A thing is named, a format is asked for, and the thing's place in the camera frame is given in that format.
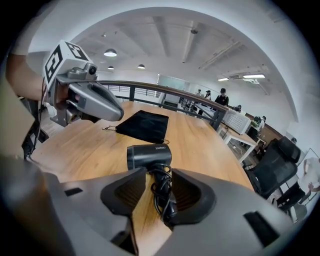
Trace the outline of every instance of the railing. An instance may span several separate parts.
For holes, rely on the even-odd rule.
[[[214,101],[211,101],[209,99],[206,99],[204,97],[200,97],[200,96],[194,95],[192,93],[189,93],[189,92],[186,92],[183,90],[178,90],[178,89],[174,89],[174,88],[166,87],[166,86],[162,86],[162,85],[143,83],[143,82],[133,82],[133,81],[107,81],[107,80],[103,80],[103,81],[98,81],[98,82],[101,85],[106,86],[109,90],[112,90],[112,91],[116,90],[118,92],[129,92],[129,97],[116,95],[117,98],[127,99],[132,102],[137,101],[137,102],[143,102],[143,103],[148,103],[148,104],[152,104],[152,105],[157,105],[157,106],[164,108],[164,109],[168,109],[168,110],[172,110],[172,111],[179,111],[179,112],[186,113],[189,116],[208,120],[209,124],[216,131],[218,130],[219,125],[220,125],[223,117],[225,116],[225,113],[229,110],[228,107],[222,106],[222,105],[220,105]],[[159,98],[160,93],[164,93],[164,97],[163,97],[161,103],[159,103],[159,102],[154,102],[154,101],[150,101],[150,100],[135,98],[135,92],[137,92],[137,94],[144,94],[146,96],[149,95],[152,97],[154,97],[154,95],[156,95],[156,98]],[[189,102],[190,105],[188,107],[181,106],[181,108],[179,108],[179,107],[174,107],[171,105],[163,104],[164,99],[166,98],[167,94],[180,97],[179,102],[181,102],[182,105],[184,104],[184,102],[185,103]],[[208,107],[215,109],[215,113],[214,113],[213,117],[208,117],[208,116],[197,114],[194,111],[195,104],[204,104]]]

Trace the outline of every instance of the wooden table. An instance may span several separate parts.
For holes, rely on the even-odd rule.
[[[223,140],[224,143],[227,145],[229,143],[229,141],[231,139],[235,139],[239,142],[242,142],[244,144],[248,144],[250,147],[247,149],[247,151],[243,154],[243,156],[239,159],[239,162],[241,163],[243,160],[245,160],[247,158],[247,156],[249,156],[249,154],[255,149],[255,147],[257,146],[257,143],[250,138],[246,133],[244,134],[239,134],[236,131],[234,131],[232,128],[230,128],[229,126],[227,126],[226,124],[221,123],[219,125],[219,129],[216,131],[218,134],[221,133],[221,131],[224,132],[223,134]]]
[[[45,141],[32,154],[43,171],[56,174],[61,182],[92,179],[125,172],[127,147],[148,144],[112,130],[109,125],[128,119],[139,110],[169,117],[165,139],[169,140],[173,168],[181,168],[232,181],[253,190],[236,157],[214,129],[204,120],[168,109],[127,101],[124,117],[118,122],[100,120],[93,124],[78,120]],[[140,255],[153,255],[168,239],[171,231],[160,221],[153,205],[146,174],[146,189],[133,212],[133,224]]]

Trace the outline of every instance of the white ceiling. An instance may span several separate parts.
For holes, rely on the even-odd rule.
[[[261,84],[265,91],[281,91],[281,86],[273,83],[272,73],[259,51],[227,32],[181,16],[138,16],[103,27],[92,26],[86,37],[75,43],[101,71],[106,71],[108,66],[114,66],[115,70],[136,70],[140,63],[132,64],[135,59],[147,62],[146,68],[152,72],[159,72],[159,62],[168,69],[172,69],[169,63],[175,63],[176,67],[188,66],[189,71],[201,70],[212,80],[234,74],[263,73],[266,79],[262,79]],[[117,56],[105,57],[103,53],[108,48],[115,49]],[[166,74],[164,68],[161,73],[169,75],[169,71]],[[246,84],[239,80],[234,82]]]

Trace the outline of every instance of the black drawstring bag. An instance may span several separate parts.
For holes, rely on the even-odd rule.
[[[140,110],[120,123],[115,131],[145,142],[161,144],[165,141],[168,120],[166,115]]]

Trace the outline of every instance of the wooden handrail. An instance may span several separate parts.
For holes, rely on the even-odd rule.
[[[167,86],[152,84],[152,83],[144,83],[144,82],[135,82],[135,81],[109,81],[109,80],[99,80],[98,81],[101,85],[104,86],[128,86],[128,87],[134,87],[134,88],[142,88],[142,89],[151,89],[157,92],[161,93],[167,93],[179,97],[186,98],[191,101],[195,101],[197,103],[202,103],[207,105],[208,107],[212,107],[215,109],[218,109],[220,111],[226,112],[229,110],[227,106],[220,105],[214,101],[211,101],[207,98],[197,96],[195,94],[192,94],[190,92],[186,92],[183,90],[174,89]]]

